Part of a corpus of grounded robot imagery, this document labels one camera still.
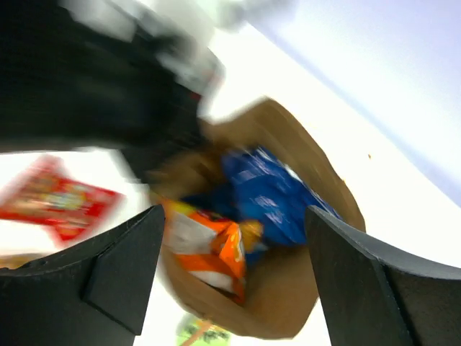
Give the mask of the blue Doritos chip bag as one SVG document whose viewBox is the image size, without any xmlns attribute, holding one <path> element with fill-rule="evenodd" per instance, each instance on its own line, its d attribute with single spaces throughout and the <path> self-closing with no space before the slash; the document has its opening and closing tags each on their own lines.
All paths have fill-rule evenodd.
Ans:
<svg viewBox="0 0 461 346">
<path fill-rule="evenodd" d="M 182 200 L 232 221 L 259 221 L 263 234 L 256 248 L 245 254 L 248 266 L 256 264 L 271 247 L 307 244 L 304 220 L 308 206 L 341 217 L 265 148 L 232 151 L 220 160 L 220 167 L 226 182 Z"/>
</svg>

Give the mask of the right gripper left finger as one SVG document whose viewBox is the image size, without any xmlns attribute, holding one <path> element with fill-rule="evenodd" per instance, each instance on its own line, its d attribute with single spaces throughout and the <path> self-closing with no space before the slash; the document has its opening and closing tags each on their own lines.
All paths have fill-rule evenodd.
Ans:
<svg viewBox="0 0 461 346">
<path fill-rule="evenodd" d="M 65 250 L 1 269 L 1 344 L 133 345 L 141 334 L 164 231 L 151 206 Z"/>
</svg>

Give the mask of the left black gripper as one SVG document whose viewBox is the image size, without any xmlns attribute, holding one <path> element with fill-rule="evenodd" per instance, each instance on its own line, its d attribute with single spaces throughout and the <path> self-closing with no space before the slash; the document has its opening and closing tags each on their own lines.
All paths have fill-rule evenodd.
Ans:
<svg viewBox="0 0 461 346">
<path fill-rule="evenodd" d="M 82 1 L 1 3 L 1 151 L 121 151 L 138 179 L 206 144 L 198 117 L 220 61 L 194 64 L 192 38 L 118 7 L 111 30 L 80 22 Z"/>
</svg>

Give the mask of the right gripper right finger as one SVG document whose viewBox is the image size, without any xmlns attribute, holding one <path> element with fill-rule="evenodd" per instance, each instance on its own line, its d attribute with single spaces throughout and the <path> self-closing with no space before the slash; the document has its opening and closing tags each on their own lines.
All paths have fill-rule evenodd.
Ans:
<svg viewBox="0 0 461 346">
<path fill-rule="evenodd" d="M 305 213 L 332 345 L 460 345 L 460 269 L 404 252 L 317 207 Z"/>
</svg>

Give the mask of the green paper bag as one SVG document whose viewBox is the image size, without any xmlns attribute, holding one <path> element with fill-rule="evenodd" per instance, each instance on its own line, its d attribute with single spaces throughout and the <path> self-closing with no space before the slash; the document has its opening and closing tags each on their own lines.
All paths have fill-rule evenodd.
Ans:
<svg viewBox="0 0 461 346">
<path fill-rule="evenodd" d="M 204 192 L 224 180 L 218 157 L 231 148 L 263 146 L 286 163 L 320 197 L 360 231 L 365 222 L 346 183 L 323 149 L 280 103 L 263 98 L 234 119 L 200 123 L 206 145 L 182 152 L 151 174 L 150 200 L 179 199 Z M 308 246 L 268 251 L 246 279 L 243 304 L 195 278 L 179 265 L 168 246 L 161 262 L 169 288 L 186 311 L 244 337 L 293 338 L 305 325 L 318 299 Z"/>
</svg>

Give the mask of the orange candy packet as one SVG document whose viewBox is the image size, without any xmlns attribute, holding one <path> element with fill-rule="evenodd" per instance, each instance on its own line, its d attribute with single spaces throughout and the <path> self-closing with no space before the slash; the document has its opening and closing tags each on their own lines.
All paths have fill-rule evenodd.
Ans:
<svg viewBox="0 0 461 346">
<path fill-rule="evenodd" d="M 251 262 L 267 250 L 263 221 L 243 216 L 229 195 L 182 199 L 154 194 L 164 207 L 165 240 L 180 268 L 242 304 Z"/>
</svg>

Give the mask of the yellow mango candy bag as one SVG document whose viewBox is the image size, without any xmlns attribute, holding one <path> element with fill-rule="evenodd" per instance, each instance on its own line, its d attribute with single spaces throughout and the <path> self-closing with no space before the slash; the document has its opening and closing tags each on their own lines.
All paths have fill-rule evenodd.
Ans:
<svg viewBox="0 0 461 346">
<path fill-rule="evenodd" d="M 42 258 L 42 254 L 11 254 L 0 257 L 0 268 L 17 269 L 28 262 Z"/>
</svg>

